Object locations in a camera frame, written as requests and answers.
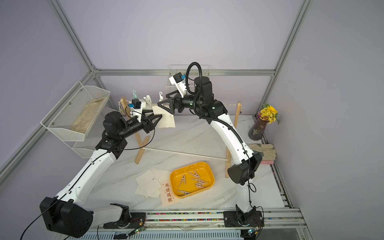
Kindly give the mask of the white hooked clothespin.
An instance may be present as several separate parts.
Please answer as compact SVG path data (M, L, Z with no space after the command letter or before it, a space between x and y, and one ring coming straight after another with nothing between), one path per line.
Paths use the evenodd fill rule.
M163 93L162 92L159 92L159 101L163 101L164 100L164 97L163 97Z

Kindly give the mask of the white plastic clothespin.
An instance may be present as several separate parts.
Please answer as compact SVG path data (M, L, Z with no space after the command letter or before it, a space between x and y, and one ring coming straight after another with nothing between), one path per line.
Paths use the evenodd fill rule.
M153 103L149 95L146 95L145 97L143 97L143 99L145 100L148 107L152 107Z

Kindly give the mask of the green plastic clothespin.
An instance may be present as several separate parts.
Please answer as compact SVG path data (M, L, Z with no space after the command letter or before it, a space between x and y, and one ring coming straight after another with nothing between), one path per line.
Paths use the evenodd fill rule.
M133 97L134 97L134 100L137 100L138 99L138 96L136 94L136 90L133 90Z

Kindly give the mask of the pink wooden clothespin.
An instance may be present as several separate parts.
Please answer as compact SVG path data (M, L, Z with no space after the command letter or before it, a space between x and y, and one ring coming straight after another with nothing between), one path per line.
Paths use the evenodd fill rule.
M185 176L185 175L182 175L181 180L180 180L180 183L179 183L179 187L180 187L181 185L185 185L185 184L186 184L186 176Z

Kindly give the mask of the grey plastic clothespin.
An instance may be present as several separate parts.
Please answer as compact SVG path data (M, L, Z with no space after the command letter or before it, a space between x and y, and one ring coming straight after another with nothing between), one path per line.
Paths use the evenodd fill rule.
M177 189L177 192L183 194L183 196L186 196L186 195L189 195L189 194L190 194L190 192L182 191L182 190L179 190L179 189Z

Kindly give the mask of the pink lettered postcard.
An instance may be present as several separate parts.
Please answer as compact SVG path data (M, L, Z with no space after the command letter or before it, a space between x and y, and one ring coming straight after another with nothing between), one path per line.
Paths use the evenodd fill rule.
M172 190L169 180L161 182L161 188L159 189L162 207L167 208L171 205L179 204L180 200L177 198Z

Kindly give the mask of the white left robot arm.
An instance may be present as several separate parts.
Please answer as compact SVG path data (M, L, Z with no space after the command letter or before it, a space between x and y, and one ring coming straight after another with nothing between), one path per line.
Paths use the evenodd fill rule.
M120 112L110 112L105 116L102 139L97 144L89 161L70 183L55 197L46 197L40 203L40 210L46 228L69 237L80 238L90 228L112 224L126 228L133 223L129 206L112 203L103 209L84 208L92 189L107 170L127 150L127 137L145 131L155 130L162 115L136 112L125 120Z

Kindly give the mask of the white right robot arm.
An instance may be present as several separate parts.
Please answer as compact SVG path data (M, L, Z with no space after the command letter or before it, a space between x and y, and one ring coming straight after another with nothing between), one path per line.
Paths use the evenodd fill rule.
M227 173L237 184L240 194L236 203L235 222L241 226L250 225L260 214L252 204L251 193L256 189L253 178L263 154L253 151L244 142L224 104L215 99L212 82L203 75L199 63L191 63L184 74L170 76L169 82L177 89L168 93L165 100L158 102L158 106L172 115L189 109L199 119L207 121L219 134L234 161Z

